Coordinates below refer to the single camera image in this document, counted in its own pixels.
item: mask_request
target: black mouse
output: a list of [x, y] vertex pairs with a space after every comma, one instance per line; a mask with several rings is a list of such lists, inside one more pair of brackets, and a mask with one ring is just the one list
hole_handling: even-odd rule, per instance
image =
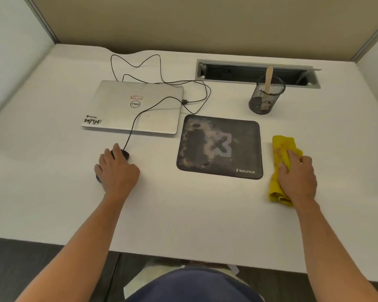
[[[126, 159], [126, 161], [128, 161], [129, 157], [130, 157], [129, 153], [127, 151], [124, 151], [123, 149], [121, 149], [121, 151], [122, 151], [122, 155], [124, 156], [124, 158]], [[115, 159], [115, 156], [113, 155], [113, 150], [111, 150], [111, 155], [112, 155], [112, 158]], [[98, 178], [97, 175], [95, 175], [95, 177], [96, 177], [96, 179], [98, 180], [99, 183], [102, 183], [101, 180]]]

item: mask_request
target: person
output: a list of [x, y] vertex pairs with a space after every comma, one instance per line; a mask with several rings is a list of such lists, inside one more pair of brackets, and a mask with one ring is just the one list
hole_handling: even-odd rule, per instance
[[[17, 302], [86, 302], [101, 275], [121, 209], [139, 179], [118, 144], [94, 167], [105, 196], [98, 208], [18, 297]], [[318, 302], [378, 302], [378, 292], [359, 271], [315, 201], [310, 157], [288, 152], [291, 170], [279, 166], [279, 182], [294, 204], [301, 227], [307, 274]], [[127, 301], [262, 301], [246, 284], [205, 267], [185, 267], [146, 284]]]

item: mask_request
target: desk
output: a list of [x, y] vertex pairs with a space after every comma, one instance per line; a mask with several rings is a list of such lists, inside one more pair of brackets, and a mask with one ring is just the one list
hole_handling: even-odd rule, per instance
[[[126, 149], [141, 177], [111, 250], [305, 272], [295, 210], [268, 201], [271, 140], [283, 134], [313, 157], [323, 213], [358, 267], [378, 281], [378, 103], [356, 65], [164, 51], [126, 58], [139, 64], [154, 53], [162, 56], [166, 81], [192, 79], [196, 60], [210, 59], [313, 65], [322, 69], [322, 88], [288, 87], [273, 111], [260, 116], [247, 106], [254, 85], [208, 83], [212, 95], [200, 115], [260, 124], [264, 176], [258, 181], [179, 170], [180, 132], [132, 135]], [[0, 112], [1, 238], [65, 244], [100, 203], [94, 164], [127, 134], [80, 124], [99, 82], [114, 79], [111, 54], [56, 45]], [[115, 59], [114, 68], [120, 78], [160, 81], [156, 58], [138, 69]], [[185, 85], [185, 99], [203, 96], [203, 86]]]

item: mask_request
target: folded yellow cloth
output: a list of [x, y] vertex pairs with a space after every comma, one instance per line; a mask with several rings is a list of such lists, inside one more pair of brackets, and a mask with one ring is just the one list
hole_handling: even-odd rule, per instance
[[270, 201], [280, 201], [288, 206], [292, 206], [293, 203], [283, 192], [278, 182], [278, 165], [280, 162], [284, 162], [288, 169], [291, 168], [290, 157], [288, 150], [292, 150], [299, 157], [303, 155], [303, 152], [295, 145], [294, 138], [288, 138], [284, 136], [273, 137], [273, 158], [274, 158], [274, 174], [270, 180], [269, 197]]

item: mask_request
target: pen holder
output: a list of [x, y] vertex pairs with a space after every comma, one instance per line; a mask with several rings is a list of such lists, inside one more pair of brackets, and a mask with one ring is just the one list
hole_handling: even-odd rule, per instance
[[265, 92], [265, 78], [260, 77], [256, 82], [256, 88], [249, 100], [249, 109], [257, 114], [267, 114], [272, 111], [278, 97], [286, 90], [285, 83], [278, 77], [272, 76], [269, 93]]

